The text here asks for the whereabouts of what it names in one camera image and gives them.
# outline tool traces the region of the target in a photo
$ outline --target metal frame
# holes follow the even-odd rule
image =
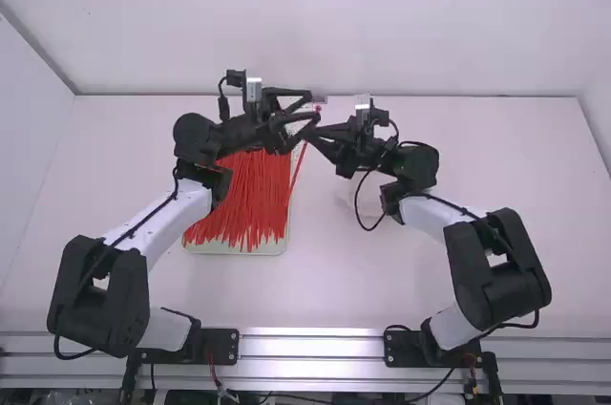
[[[240,359],[218,367],[228,388],[249,391],[352,391],[414,393],[430,389],[445,369],[389,369],[383,330],[240,329]],[[124,359],[91,354],[75,361],[53,356],[53,338],[43,331],[0,332],[0,388],[118,388]],[[62,342],[62,351],[82,346]],[[611,394],[611,338],[491,335],[484,351],[498,357],[507,394]],[[149,368],[137,386],[150,388]],[[161,390],[214,390],[206,366],[156,365]],[[455,372],[441,392],[462,391]],[[481,389],[487,390],[485,378]]]

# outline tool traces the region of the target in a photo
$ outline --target table surface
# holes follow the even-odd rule
[[[332,97],[323,123],[352,114]],[[437,193],[522,217],[554,293],[538,333],[608,336],[611,183],[574,98],[379,97],[401,139],[440,151]],[[0,330],[43,330],[64,245],[101,235],[171,186],[172,126],[218,116],[207,96],[80,97],[0,295]],[[208,256],[179,243],[150,276],[151,303],[207,326],[417,326],[453,302],[443,245],[390,219],[367,233],[347,184],[309,147],[280,256]],[[375,184],[366,184],[374,196]]]

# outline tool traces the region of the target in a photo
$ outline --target black cable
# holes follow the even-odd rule
[[[429,144],[427,144],[426,142],[420,142],[419,140],[402,140],[401,142],[399,142],[398,147],[403,147],[406,144],[418,145],[420,147],[430,147]]]
[[[83,277],[83,279],[80,281],[80,284],[78,286],[78,291],[76,292],[76,295],[74,296],[74,299],[72,300],[72,302],[70,302],[64,309],[63,309],[63,313],[66,314],[68,311],[70,311],[74,305],[74,300],[76,300],[76,297],[78,296],[78,294],[80,292],[83,291],[83,289],[89,284],[89,281],[94,277],[95,274],[95,270],[97,269],[97,267],[104,262],[104,260],[106,260],[106,258],[108,257],[108,255],[113,251],[113,248],[120,244],[123,240],[125,240],[126,238],[131,238],[134,236],[134,233],[136,233],[138,231],[139,228],[141,228],[144,224],[146,224],[147,222],[149,222],[151,220],[151,218],[153,216],[155,216],[161,209],[163,209],[167,204],[169,204],[169,202],[171,200],[175,200],[178,193],[179,193],[179,179],[177,177],[177,172],[178,172],[178,168],[175,167],[172,170],[172,178],[174,179],[174,190],[172,191],[172,193],[170,194],[170,196],[168,198],[166,198],[163,202],[161,202],[161,204],[159,206],[157,206],[155,209],[153,209],[151,212],[149,212],[146,216],[144,216],[144,218],[138,222],[136,225],[134,225],[132,228],[130,228],[129,230],[127,230],[125,233],[123,233],[121,236],[119,236],[116,240],[114,240],[110,246],[106,247],[104,252],[102,252],[100,254],[100,256],[97,258],[97,260],[89,267],[89,270],[87,271],[87,273],[85,274],[85,276]],[[57,326],[60,327],[61,326],[61,316],[59,317],[59,321],[57,322]],[[59,338],[60,336],[58,334],[55,335],[54,339],[53,339],[53,352],[55,354],[55,357],[57,357],[59,360],[75,360],[78,359],[80,357],[85,357],[86,355],[91,354],[92,352],[96,352],[97,350],[95,348],[90,348],[86,351],[83,352],[78,352],[77,354],[64,354],[59,350]]]
[[[371,126],[373,126],[376,122],[377,122],[377,118],[371,123]],[[394,138],[396,140],[399,140],[399,127],[397,126],[397,124],[389,119],[389,123],[392,125],[392,128],[394,128]],[[385,145],[382,146],[382,148],[385,148],[386,145],[389,143],[390,138],[387,139]],[[385,150],[381,155],[379,160],[382,160],[384,158],[384,156],[389,152],[389,150]],[[354,192],[354,214],[356,216],[356,222],[359,223],[359,225],[361,225],[361,228],[363,228],[365,231],[373,231],[377,228],[377,226],[384,220],[384,218],[386,217],[386,213],[383,212],[382,215],[378,218],[377,221],[375,221],[375,224],[373,224],[372,226],[366,226],[365,224],[363,224],[363,221],[361,220],[361,215],[359,214],[359,206],[358,206],[358,198],[359,198],[359,192],[361,191],[361,187],[363,186],[363,182],[365,181],[365,179],[368,177],[369,174],[371,174],[373,171],[375,171],[378,166],[379,166],[379,162],[375,164],[375,166],[369,168],[369,169],[365,169],[365,168],[357,168],[357,171],[367,171],[363,177],[361,178],[361,180],[359,181],[359,184],[356,186],[356,191]]]
[[[434,387],[432,389],[430,389],[429,391],[426,391],[425,393],[422,393],[420,395],[417,395],[416,397],[412,397],[410,398],[406,403],[410,403],[410,404],[414,404],[415,402],[417,402],[418,400],[422,400],[423,398],[428,397],[429,395],[432,395],[434,393],[437,392],[437,390],[444,385],[444,383],[446,381],[448,381],[448,378],[450,378],[450,375],[452,373],[454,373],[455,368],[452,367],[451,369],[448,370],[448,372],[446,373],[446,375],[441,378],[439,380],[439,382],[437,384],[434,385]]]
[[[356,222],[358,222],[359,225],[361,225],[361,228],[363,228],[365,231],[375,230],[375,228],[377,228],[377,226],[384,220],[384,217],[386,216],[386,213],[383,212],[380,218],[377,221],[375,221],[375,224],[373,224],[372,226],[366,226],[365,224],[363,224],[363,221],[361,221],[361,216],[359,214],[359,206],[358,206],[359,192],[361,191],[361,186],[363,185],[363,182],[365,181],[367,176],[371,174],[373,171],[375,171],[375,168],[368,170],[368,172],[363,175],[363,177],[359,181],[359,184],[356,186],[356,191],[354,192],[354,214],[356,214]]]
[[[392,128],[394,128],[394,136],[396,137],[398,141],[399,140],[399,127],[391,118],[389,118],[389,123],[392,125]]]
[[[224,76],[221,78],[221,80],[219,80],[219,95],[220,96],[225,96],[225,94],[222,92],[222,83],[225,82],[227,80],[227,76]]]
[[[262,397],[262,394],[252,394],[252,395],[256,395],[259,397]],[[270,393],[267,394],[265,396],[265,400],[267,400],[270,397],[278,397],[278,398],[292,398],[294,400],[303,400],[304,402],[314,402],[314,403],[322,403],[324,405],[333,405],[333,402],[330,400],[322,400],[320,398],[309,398],[309,397],[304,397],[302,395],[293,395],[293,394],[277,394],[277,393]]]
[[[401,325],[401,324],[392,324],[392,325],[386,327],[384,329],[384,332],[386,332],[388,330],[393,330],[393,329],[399,329],[399,330],[404,330],[404,331],[413,331],[408,326],[404,326],[404,325]]]
[[[272,394],[274,394],[274,392],[270,391],[269,394],[262,398],[257,405],[263,405],[267,401],[267,399],[271,397]]]
[[[155,363],[151,362],[151,389],[154,393],[157,392],[157,386],[155,385]]]

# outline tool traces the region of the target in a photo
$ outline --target black bracket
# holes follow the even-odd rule
[[[240,332],[237,329],[194,329],[180,351],[137,350],[142,364],[236,365]]]
[[[447,367],[462,368],[481,363],[481,346],[472,341],[460,349],[447,352],[434,363],[425,357],[420,331],[385,330],[384,362],[390,368]]]

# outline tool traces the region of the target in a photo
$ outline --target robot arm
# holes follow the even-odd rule
[[[505,321],[551,302],[549,282],[529,235],[509,208],[466,209],[432,194],[439,153],[428,144],[376,138],[374,125],[393,125],[388,111],[366,98],[347,122],[318,127],[306,140],[335,165],[338,176],[378,171],[396,178],[380,187],[384,215],[432,236],[447,249],[456,303],[425,320],[419,347],[431,365]],[[355,209],[359,220],[355,195]],[[373,227],[361,226],[371,231]],[[505,258],[492,266],[488,255]]]
[[[509,208],[461,208],[429,192],[399,202],[401,221],[428,233],[448,252],[456,303],[421,326],[432,362],[505,321],[537,312],[552,292],[526,228]],[[505,261],[492,266],[488,256]]]
[[[200,321],[151,308],[148,272],[190,225],[225,198],[231,171],[217,166],[219,158],[262,148],[288,153],[320,120],[317,112],[295,112],[313,100],[308,91],[265,89],[259,78],[247,77],[245,72],[228,71],[226,79],[242,88],[244,114],[228,117],[228,108],[221,108],[220,124],[198,114],[177,120],[174,189],[101,238],[79,235],[64,248],[47,317],[57,357],[70,360],[92,351],[124,357],[135,349],[146,349],[151,356],[170,352],[177,362],[202,361],[206,350]],[[278,96],[297,95],[302,98],[281,108]],[[284,126],[302,120],[307,124],[290,136]],[[95,279],[106,278],[106,288],[96,285]],[[59,350],[60,337],[91,349],[64,355]]]

